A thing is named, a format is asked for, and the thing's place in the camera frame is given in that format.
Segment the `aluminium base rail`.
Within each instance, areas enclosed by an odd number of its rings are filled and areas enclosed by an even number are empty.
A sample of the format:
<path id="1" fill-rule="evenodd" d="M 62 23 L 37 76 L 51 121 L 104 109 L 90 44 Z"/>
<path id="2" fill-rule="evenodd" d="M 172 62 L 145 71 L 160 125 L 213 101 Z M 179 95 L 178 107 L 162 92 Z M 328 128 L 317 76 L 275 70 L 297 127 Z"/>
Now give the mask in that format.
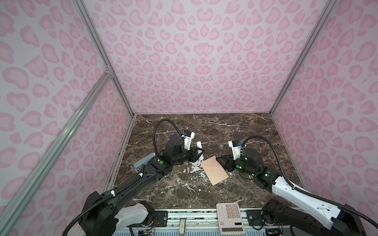
<path id="1" fill-rule="evenodd" d="M 242 208 L 241 216 L 245 226 L 245 236 L 308 236 L 309 234 L 297 228 L 290 229 L 288 224 L 275 223 L 262 225 L 261 208 Z M 220 236 L 215 208 L 157 209 L 157 224 L 146 228 L 128 226 L 116 230 L 115 236 L 178 236 L 180 219 L 186 220 L 185 236 Z"/>

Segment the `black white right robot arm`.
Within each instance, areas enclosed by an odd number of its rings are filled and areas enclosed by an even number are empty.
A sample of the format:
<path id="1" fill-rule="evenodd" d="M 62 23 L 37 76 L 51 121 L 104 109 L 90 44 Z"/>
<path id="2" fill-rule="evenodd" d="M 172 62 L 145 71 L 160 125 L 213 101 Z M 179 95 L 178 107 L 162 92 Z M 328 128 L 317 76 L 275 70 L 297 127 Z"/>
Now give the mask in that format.
<path id="1" fill-rule="evenodd" d="M 286 224 L 291 229 L 296 228 L 312 236 L 367 235 L 353 208 L 324 200 L 289 183 L 278 171 L 266 166 L 261 154 L 253 148 L 242 150 L 236 157 L 225 155 L 216 157 L 216 160 L 226 171 L 247 174 L 260 189 L 272 192 L 298 207 L 293 209 L 277 200 L 270 200 L 261 210 L 262 221 L 266 224 Z"/>

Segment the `peach pink envelope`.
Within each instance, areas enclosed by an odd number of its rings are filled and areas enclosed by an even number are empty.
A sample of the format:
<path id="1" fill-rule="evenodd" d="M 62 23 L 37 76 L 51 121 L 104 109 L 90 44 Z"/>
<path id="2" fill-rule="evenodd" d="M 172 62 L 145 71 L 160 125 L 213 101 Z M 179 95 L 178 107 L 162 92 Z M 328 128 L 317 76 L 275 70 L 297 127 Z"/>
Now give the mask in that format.
<path id="1" fill-rule="evenodd" d="M 201 167 L 213 186 L 228 179 L 228 174 L 222 165 L 216 160 L 215 156 L 202 161 Z"/>

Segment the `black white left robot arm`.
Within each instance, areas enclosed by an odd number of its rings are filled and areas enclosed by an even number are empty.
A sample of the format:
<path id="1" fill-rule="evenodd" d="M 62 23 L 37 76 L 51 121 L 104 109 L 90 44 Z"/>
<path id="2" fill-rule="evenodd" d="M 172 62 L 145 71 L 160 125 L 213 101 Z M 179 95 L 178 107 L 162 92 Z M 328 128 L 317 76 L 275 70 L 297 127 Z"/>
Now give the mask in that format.
<path id="1" fill-rule="evenodd" d="M 87 236 L 111 236 L 121 224 L 149 225 L 154 210 L 147 202 L 130 207 L 131 212 L 125 217 L 117 215 L 132 198 L 167 176 L 174 166 L 185 162 L 195 163 L 203 153 L 203 148 L 192 148 L 184 138 L 171 138 L 165 149 L 141 165 L 132 178 L 102 194 L 96 191 L 91 193 L 74 222 L 79 224 Z"/>

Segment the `white glue stick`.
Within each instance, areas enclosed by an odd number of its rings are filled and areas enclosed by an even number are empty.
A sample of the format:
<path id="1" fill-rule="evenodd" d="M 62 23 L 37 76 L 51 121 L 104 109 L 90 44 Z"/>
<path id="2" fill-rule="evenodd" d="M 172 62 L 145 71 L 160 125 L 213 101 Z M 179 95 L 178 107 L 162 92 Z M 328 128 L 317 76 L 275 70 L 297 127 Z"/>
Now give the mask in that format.
<path id="1" fill-rule="evenodd" d="M 201 150 L 202 150 L 202 143 L 201 143 L 200 141 L 197 141 L 197 143 L 196 143 L 196 149 L 197 149 L 198 151 L 201 151 Z"/>

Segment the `white clip on rail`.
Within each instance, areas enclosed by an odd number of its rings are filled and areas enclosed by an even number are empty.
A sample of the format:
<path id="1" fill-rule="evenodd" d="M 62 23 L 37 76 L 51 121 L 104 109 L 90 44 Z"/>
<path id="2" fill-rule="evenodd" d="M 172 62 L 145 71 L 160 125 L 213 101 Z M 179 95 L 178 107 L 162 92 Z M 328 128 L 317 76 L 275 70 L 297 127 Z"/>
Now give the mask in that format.
<path id="1" fill-rule="evenodd" d="M 185 233 L 186 233 L 186 220 L 180 219 L 179 236 L 185 236 Z"/>

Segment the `grey blue rectangular box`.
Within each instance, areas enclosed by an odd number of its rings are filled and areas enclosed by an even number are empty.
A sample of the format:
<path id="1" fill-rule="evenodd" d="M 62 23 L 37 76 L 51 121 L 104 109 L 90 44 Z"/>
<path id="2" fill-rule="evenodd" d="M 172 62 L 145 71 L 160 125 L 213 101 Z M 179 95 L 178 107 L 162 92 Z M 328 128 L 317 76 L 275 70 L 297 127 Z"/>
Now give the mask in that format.
<path id="1" fill-rule="evenodd" d="M 152 158 L 155 157 L 155 153 L 151 153 L 149 155 L 147 155 L 146 157 L 142 158 L 141 160 L 137 161 L 136 163 L 134 163 L 134 168 L 137 172 L 140 171 L 141 167 L 143 165 L 146 165 Z"/>

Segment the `diagonal aluminium frame bar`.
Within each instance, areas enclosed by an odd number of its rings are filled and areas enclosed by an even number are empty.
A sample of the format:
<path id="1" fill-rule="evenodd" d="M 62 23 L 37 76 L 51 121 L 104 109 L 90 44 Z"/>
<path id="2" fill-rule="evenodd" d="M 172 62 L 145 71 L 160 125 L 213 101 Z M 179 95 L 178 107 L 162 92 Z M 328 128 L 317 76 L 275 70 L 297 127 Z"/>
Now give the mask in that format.
<path id="1" fill-rule="evenodd" d="M 96 102 L 102 90 L 111 79 L 111 72 L 106 71 L 96 83 L 81 105 L 77 108 L 62 132 L 47 150 L 36 168 L 25 180 L 17 194 L 13 197 L 1 215 L 1 235 L 7 236 L 19 220 L 20 216 L 32 200 L 33 196 L 51 171 L 53 165 L 63 153 L 80 124 Z"/>

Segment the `pink white calculator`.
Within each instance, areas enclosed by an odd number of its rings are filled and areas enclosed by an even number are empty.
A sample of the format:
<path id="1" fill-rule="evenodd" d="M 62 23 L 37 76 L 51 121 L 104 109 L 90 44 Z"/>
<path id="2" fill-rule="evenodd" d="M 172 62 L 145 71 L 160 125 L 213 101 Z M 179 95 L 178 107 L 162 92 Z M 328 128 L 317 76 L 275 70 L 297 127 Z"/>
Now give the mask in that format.
<path id="1" fill-rule="evenodd" d="M 237 203 L 216 204 L 217 221 L 222 235 L 243 235 L 246 233 Z"/>

